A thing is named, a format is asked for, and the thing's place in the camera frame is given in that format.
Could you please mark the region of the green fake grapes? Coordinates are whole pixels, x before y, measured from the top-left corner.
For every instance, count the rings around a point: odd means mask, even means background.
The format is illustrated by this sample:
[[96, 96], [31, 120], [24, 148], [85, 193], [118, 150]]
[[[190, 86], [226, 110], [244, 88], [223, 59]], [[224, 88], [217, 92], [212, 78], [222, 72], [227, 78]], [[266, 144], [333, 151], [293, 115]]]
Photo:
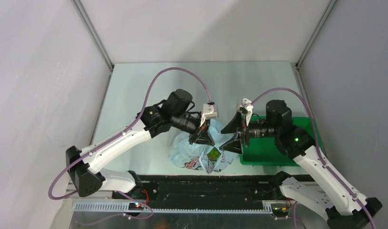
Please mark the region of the green fake grapes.
[[221, 152], [217, 148], [212, 148], [208, 153], [207, 157], [210, 161], [217, 161], [221, 156]]

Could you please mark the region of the light blue plastic bag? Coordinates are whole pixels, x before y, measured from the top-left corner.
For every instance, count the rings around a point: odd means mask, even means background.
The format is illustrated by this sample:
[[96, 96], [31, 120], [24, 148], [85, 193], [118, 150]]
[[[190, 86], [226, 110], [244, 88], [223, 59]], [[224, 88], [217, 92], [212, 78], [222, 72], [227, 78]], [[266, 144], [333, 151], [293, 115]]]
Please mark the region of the light blue plastic bag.
[[[190, 144], [189, 134], [182, 132], [177, 135], [171, 145], [170, 161], [177, 167], [191, 170], [203, 170], [206, 174], [213, 172], [221, 172], [232, 162], [239, 157], [238, 154], [221, 151], [219, 147], [230, 140], [233, 134], [222, 134], [222, 123], [211, 120], [210, 134], [215, 142], [215, 146]], [[221, 152], [221, 156], [217, 161], [210, 161], [207, 153], [212, 148], [217, 148]]]

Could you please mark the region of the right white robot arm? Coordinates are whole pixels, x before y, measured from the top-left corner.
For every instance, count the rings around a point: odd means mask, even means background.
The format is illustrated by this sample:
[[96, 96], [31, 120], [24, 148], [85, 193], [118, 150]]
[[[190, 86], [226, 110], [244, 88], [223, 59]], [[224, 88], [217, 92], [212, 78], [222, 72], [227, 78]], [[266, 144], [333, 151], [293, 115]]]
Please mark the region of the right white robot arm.
[[355, 189], [323, 155], [319, 145], [303, 128], [295, 125], [292, 111], [283, 100], [266, 104], [266, 117], [252, 120], [253, 106], [243, 99], [234, 118], [222, 129], [233, 134], [220, 149], [242, 154], [252, 138], [272, 137], [281, 154], [302, 167], [319, 185], [321, 192], [299, 183], [294, 176], [279, 172], [269, 183], [274, 199], [292, 199], [321, 216], [332, 229], [362, 229], [381, 210], [377, 198], [369, 198]]

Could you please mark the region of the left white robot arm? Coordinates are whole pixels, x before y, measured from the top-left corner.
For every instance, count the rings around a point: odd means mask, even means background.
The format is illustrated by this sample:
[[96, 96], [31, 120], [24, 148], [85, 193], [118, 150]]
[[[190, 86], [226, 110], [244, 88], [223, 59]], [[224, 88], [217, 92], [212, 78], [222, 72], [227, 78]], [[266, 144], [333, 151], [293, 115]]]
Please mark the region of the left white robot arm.
[[128, 170], [117, 172], [105, 166], [118, 156], [153, 139], [159, 134], [176, 128], [189, 135], [189, 144], [214, 146], [209, 133], [211, 119], [218, 117], [214, 102], [203, 105], [202, 111], [193, 112], [195, 106], [192, 95], [177, 89], [166, 100], [144, 107], [132, 123], [123, 127], [97, 144], [78, 149], [72, 146], [66, 150], [68, 174], [78, 196], [88, 197], [97, 191], [122, 192], [130, 198], [138, 198], [142, 193], [142, 182], [138, 175]]

